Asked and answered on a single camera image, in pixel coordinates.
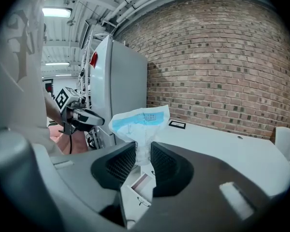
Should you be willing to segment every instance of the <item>black cable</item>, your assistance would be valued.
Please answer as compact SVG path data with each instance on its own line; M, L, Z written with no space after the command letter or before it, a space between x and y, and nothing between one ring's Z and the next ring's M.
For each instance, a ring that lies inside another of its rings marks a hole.
M72 135L70 135L70 154L72 153Z

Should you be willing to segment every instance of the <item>ceiling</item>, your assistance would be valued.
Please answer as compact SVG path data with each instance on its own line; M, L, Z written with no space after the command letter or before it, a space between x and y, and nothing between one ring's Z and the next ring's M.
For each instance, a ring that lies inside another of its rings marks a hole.
M70 18L45 17L46 41L43 47L42 76L55 77L56 74L78 76L84 49L82 43L93 30L96 33L119 32L143 14L173 0L131 0L114 18L109 15L126 0L46 0L45 7L71 8ZM136 2L146 2L134 11ZM129 19L118 23L118 18L128 9L133 11ZM93 40L94 50L100 40ZM46 66L49 62L69 62L70 66Z

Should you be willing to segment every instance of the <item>person's arm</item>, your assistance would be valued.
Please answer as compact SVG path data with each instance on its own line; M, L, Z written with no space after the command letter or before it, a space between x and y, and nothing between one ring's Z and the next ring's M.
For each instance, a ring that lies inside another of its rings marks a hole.
M63 122L60 116L60 110L55 103L55 100L53 100L53 98L47 93L45 88L43 88L43 91L47 117L55 121L57 124L63 126Z

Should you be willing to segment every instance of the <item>blue stripe on diaper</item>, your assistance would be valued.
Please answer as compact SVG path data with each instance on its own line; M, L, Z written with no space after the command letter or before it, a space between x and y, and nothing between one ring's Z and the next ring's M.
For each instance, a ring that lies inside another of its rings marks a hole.
M118 131L121 127L128 124L142 124L146 126L156 126L163 122L164 112L137 114L123 119L113 120L113 130Z

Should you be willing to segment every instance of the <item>white ceiling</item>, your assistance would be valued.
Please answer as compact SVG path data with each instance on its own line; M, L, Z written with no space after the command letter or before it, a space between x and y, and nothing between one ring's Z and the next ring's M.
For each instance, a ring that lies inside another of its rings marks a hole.
M43 48L42 57L42 75L46 77L54 77L56 74L71 73L77 76L80 72L80 62L84 50L80 49L79 42L82 41L81 35L84 31L85 21L89 20L93 26L95 33L113 31L114 27L109 24L102 23L105 17L118 7L125 0L46 0L45 7L71 8L72 14L70 18L45 17L44 22L47 26L46 42ZM135 2L132 0L127 4L120 13L124 13ZM136 20L141 15L155 9L164 3L173 0L156 0L155 2L145 6L134 16L130 17L125 23L120 24L117 30L121 30L124 26ZM115 17L111 22L117 25ZM93 41L94 49L100 41ZM45 66L48 62L70 62L70 66Z

